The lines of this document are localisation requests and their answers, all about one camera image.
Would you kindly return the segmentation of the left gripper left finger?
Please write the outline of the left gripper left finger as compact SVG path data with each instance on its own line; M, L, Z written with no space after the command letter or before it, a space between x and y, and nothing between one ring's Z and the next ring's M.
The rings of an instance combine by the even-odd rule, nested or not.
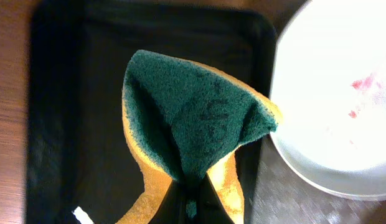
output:
M161 204L149 224L185 224L186 191L183 185L172 181Z

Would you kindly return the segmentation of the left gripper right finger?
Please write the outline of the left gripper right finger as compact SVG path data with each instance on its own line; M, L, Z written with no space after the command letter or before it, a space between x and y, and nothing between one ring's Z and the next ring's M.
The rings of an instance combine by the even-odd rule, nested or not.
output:
M197 224L233 224L225 211L209 176L197 188Z

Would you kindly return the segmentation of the green and yellow sponge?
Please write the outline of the green and yellow sponge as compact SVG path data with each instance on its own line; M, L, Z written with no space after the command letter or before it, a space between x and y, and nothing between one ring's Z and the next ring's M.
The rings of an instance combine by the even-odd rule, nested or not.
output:
M184 186L186 221L195 223L197 188L206 175L233 223L243 223L235 153L276 131L282 115L274 103L214 67L138 50L125 71L121 106L144 181L121 223L150 222L172 181Z

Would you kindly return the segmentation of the pale green plate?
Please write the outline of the pale green plate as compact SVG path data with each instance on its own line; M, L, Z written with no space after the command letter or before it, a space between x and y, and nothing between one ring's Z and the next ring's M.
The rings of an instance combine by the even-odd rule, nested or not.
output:
M271 139L323 192L386 200L386 0L305 2L276 45Z

